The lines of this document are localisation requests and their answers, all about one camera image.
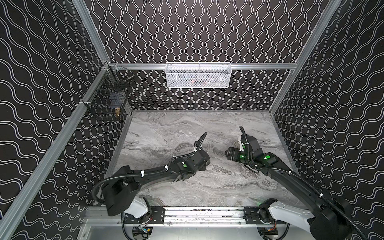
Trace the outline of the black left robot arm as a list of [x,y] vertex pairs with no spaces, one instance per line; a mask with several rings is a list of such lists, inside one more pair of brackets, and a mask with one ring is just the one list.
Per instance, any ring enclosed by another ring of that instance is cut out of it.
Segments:
[[191,153],[173,156],[164,166],[146,170],[121,167],[94,186],[91,192],[93,200],[105,205],[109,216],[128,214],[136,219],[148,217],[151,207],[145,198],[137,196],[138,192],[156,184],[185,181],[197,172],[205,171],[210,163],[210,156],[202,148],[206,136],[207,133],[203,133],[195,141]]

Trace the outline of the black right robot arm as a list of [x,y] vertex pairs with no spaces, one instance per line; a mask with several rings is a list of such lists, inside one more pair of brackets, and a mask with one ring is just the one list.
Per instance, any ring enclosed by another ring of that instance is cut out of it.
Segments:
[[252,213],[245,212],[246,220],[257,219],[264,224],[285,222],[312,235],[316,240],[343,240],[356,233],[363,240],[368,237],[352,219],[352,207],[343,198],[321,191],[290,169],[278,156],[264,153],[258,140],[246,134],[240,126],[239,148],[230,147],[228,160],[243,164],[256,174],[275,180],[300,200],[305,207],[293,207],[269,198]]

